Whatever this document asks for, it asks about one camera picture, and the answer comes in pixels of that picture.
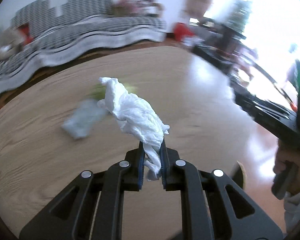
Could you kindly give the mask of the person right hand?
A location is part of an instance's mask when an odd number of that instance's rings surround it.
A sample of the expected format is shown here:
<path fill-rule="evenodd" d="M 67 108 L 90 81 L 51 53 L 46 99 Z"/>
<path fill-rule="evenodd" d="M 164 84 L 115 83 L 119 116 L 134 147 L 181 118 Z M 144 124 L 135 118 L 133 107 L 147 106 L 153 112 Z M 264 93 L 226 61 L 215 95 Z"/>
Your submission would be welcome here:
<path fill-rule="evenodd" d="M 298 173 L 294 180 L 289 184 L 287 191 L 296 195 L 300 193 L 300 151 L 293 146 L 289 146 L 281 140 L 278 140 L 278 148 L 275 156 L 275 165 L 273 171 L 276 175 L 286 169 L 286 162 L 294 163 L 298 166 Z"/>

